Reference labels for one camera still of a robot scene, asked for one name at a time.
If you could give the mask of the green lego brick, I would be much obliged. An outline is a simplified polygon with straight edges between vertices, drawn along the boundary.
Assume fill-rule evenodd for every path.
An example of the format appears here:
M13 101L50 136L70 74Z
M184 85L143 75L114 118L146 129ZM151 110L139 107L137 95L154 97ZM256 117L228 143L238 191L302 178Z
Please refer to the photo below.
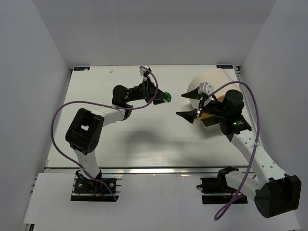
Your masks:
M165 94L166 94L166 96L167 96L166 101L167 101L168 103L171 102L171 99L172 99L171 94L170 94L169 92L165 92Z

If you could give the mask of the yellow orange drawer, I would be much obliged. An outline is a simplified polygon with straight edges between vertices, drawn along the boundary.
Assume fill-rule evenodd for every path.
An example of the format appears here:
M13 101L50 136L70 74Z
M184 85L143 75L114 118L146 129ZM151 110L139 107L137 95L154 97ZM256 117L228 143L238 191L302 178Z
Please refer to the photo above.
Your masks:
M210 115L210 114L206 114L206 113L203 113L202 116L200 117L201 120L203 120L203 119L213 119L213 118L216 118L216 117L213 116L213 115Z

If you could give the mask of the olive green bottom drawer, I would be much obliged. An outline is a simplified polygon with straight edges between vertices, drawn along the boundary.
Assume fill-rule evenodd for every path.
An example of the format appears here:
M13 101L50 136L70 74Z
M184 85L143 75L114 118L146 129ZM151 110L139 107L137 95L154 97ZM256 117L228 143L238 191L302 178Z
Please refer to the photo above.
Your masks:
M206 127L210 127L216 124L219 124L221 121L220 117L216 117L216 116L211 116L211 117L207 117L201 120L203 126Z

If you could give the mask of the salmon orange top drawer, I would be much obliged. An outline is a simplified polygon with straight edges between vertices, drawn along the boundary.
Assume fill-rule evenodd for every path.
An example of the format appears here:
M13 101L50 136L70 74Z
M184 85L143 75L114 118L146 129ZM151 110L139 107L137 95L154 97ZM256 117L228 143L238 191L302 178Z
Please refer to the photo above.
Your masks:
M221 96L218 96L218 97L215 96L215 95L212 96L212 100L216 103L222 103L224 98L225 98L225 95L221 95Z

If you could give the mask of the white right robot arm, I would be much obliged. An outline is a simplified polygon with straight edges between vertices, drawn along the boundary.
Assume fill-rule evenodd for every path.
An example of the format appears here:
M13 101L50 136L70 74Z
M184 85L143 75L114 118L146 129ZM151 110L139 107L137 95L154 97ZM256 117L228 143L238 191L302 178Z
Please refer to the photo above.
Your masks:
M236 167L221 169L212 180L202 179L198 188L202 193L234 193L231 201L246 196L255 202L257 210L265 218L271 218L298 209L301 181L298 176L288 175L274 163L254 138L256 135L242 115L243 95L238 90L228 90L222 101L210 97L211 89L198 88L182 94L183 98L197 100L196 108L176 114L192 123L202 114L217 118L222 133L241 152L256 174L256 179L247 178Z

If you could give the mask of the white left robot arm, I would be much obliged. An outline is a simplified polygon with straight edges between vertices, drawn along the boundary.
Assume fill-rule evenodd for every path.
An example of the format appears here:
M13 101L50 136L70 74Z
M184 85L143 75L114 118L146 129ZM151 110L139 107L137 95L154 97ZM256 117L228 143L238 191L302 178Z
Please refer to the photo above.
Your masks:
M100 180L101 171L98 167L95 149L98 145L103 127L129 118L133 108L129 102L145 100L153 104L168 103L171 94L157 89L149 77L133 88L117 85L113 89L112 107L94 111L85 108L78 110L71 123L65 140L77 155L84 173Z

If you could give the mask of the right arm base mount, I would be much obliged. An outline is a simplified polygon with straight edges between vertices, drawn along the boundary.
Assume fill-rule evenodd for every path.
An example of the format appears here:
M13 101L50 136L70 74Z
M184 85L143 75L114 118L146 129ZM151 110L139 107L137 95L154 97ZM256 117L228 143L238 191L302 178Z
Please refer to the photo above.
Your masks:
M231 188L227 184L226 175L241 173L237 167L229 166L218 171L216 177L200 178L201 183L196 186L202 193L204 205L226 205L234 196L238 186Z

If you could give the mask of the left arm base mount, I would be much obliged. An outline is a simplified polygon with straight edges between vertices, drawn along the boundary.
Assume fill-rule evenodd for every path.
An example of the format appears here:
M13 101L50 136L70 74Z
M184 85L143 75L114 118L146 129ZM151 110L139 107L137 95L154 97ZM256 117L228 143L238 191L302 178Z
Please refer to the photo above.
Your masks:
M101 179L110 188L115 198L119 198L121 192L122 179L102 178ZM76 171L70 201L73 202L115 202L113 196L105 185L100 182L88 179Z

